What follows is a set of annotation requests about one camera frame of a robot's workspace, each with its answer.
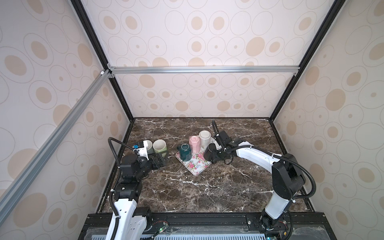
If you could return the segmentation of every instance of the brown marble surface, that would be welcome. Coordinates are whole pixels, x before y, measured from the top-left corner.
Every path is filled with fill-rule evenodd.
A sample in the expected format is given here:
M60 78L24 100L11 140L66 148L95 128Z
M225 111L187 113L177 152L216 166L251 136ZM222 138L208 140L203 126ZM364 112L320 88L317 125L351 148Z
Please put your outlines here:
M271 152L280 153L276 137L265 119L216 119L219 130L240 137ZM152 212L261 212L272 195L271 174L239 157L230 165L211 164L198 176L192 175L175 157L177 145L201 130L213 129L211 119L144 118L136 119L128 142L164 139L170 158L167 166L150 173L142 181L138 207L150 206ZM293 212L305 212L299 199ZM103 212L112 212L108 202Z

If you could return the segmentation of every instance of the side wall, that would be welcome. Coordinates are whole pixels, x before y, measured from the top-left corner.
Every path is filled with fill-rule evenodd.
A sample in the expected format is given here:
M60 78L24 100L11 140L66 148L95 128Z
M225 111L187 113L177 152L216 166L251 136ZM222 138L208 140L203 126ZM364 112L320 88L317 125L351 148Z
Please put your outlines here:
M0 3L0 196L101 66L66 0Z
M384 1L350 1L275 120L339 240L384 239L383 46Z
M78 239L113 166L108 137L127 130L123 112L107 81L3 223L1 240Z

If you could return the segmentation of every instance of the floral tray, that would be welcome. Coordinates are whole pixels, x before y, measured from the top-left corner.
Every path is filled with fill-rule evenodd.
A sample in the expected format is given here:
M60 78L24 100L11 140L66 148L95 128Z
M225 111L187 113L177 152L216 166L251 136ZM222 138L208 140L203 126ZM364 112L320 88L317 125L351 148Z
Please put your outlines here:
M214 143L215 140L211 138L210 143ZM208 162L204 159L204 151L207 148L207 146L201 146L200 152L197 154L192 154L191 160L184 162L180 159L180 152L176 153L176 158L186 167L193 175L197 176L199 175L204 169L206 169L209 165L211 165L211 162Z

